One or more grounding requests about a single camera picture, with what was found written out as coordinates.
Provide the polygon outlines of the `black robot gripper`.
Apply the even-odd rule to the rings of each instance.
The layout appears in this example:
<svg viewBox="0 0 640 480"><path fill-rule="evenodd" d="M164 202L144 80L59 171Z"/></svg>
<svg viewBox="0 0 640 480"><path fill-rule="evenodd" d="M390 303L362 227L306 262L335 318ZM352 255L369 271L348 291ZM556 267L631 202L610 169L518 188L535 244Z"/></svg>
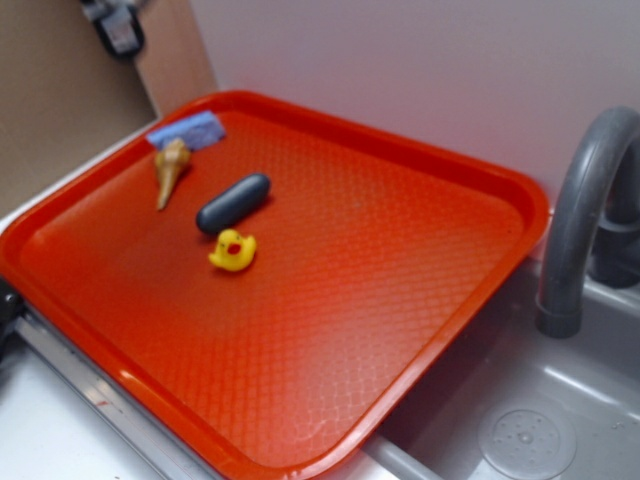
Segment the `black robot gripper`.
<svg viewBox="0 0 640 480"><path fill-rule="evenodd" d="M82 0L81 10L94 27L107 53L117 60L133 60L144 49L146 38L139 12L147 1Z"/></svg>

